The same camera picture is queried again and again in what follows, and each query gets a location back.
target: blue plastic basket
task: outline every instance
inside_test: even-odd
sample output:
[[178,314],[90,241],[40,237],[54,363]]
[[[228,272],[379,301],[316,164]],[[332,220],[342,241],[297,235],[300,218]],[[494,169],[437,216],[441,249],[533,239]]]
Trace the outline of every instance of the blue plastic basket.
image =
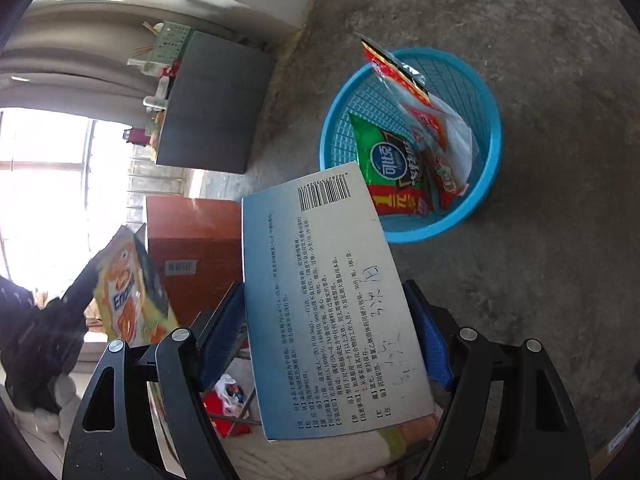
[[[380,217],[386,240],[401,244],[431,238],[462,222],[482,202],[500,163],[502,129],[494,97],[480,76],[457,57],[433,48],[403,48],[394,55],[419,70],[431,93],[454,108],[470,126],[478,143],[469,188],[446,213]],[[325,170],[356,160],[356,144],[349,113],[411,137],[404,117],[389,99],[384,84],[368,64],[342,87],[329,109],[320,139],[320,168]]]

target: barcode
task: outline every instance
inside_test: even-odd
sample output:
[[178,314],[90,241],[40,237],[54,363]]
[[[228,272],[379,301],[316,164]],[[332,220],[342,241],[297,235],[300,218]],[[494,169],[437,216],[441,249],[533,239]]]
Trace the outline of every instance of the barcode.
[[164,273],[167,276],[195,274],[197,260],[167,260],[164,263]]
[[299,187],[300,211],[309,211],[321,205],[351,197],[345,175],[346,173],[341,173]]

